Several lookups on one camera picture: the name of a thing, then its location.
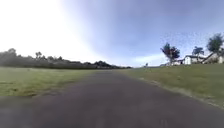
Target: palm tree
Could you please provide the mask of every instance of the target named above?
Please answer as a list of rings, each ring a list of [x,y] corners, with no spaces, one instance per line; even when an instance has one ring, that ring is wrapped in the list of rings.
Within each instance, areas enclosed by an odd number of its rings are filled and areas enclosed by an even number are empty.
[[[192,55],[196,55],[197,56],[197,61],[199,61],[199,56],[200,54],[204,55],[204,50],[202,47],[194,47],[194,50],[192,52]]]
[[[180,57],[180,50],[177,49],[174,46],[170,46],[169,43],[166,43],[163,48],[161,48],[162,52],[165,54],[165,56],[169,59],[170,64],[172,62]]]

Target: white cloud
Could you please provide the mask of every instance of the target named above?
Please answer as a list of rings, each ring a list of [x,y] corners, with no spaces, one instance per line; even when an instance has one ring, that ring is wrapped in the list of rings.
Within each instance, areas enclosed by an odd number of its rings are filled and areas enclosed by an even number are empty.
[[[0,0],[0,51],[17,49],[22,55],[63,56],[79,61],[105,60],[73,30],[61,0]],[[85,28],[78,20],[77,28]]]
[[[152,54],[148,56],[140,56],[133,59],[133,62],[137,64],[144,65],[149,63],[150,66],[158,66],[160,64],[166,63],[167,59],[163,53]]]

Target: asphalt road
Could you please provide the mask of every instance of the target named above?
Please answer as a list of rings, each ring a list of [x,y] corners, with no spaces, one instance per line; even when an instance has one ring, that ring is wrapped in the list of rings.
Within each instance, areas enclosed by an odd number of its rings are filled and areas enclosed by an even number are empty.
[[[224,128],[223,110],[115,72],[73,85],[2,101],[0,128]]]

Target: grass field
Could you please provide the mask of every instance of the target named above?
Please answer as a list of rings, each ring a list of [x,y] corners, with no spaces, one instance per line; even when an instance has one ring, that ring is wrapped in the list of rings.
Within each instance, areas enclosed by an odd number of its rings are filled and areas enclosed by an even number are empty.
[[[62,87],[90,74],[91,70],[0,68],[0,96],[33,96]]]
[[[191,65],[121,71],[224,107],[224,65]]]

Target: sky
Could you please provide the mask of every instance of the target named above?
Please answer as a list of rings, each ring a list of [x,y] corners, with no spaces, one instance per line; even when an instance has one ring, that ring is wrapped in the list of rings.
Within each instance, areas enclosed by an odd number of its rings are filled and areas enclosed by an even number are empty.
[[[170,43],[181,57],[223,33],[223,0],[0,0],[0,51],[157,66]]]

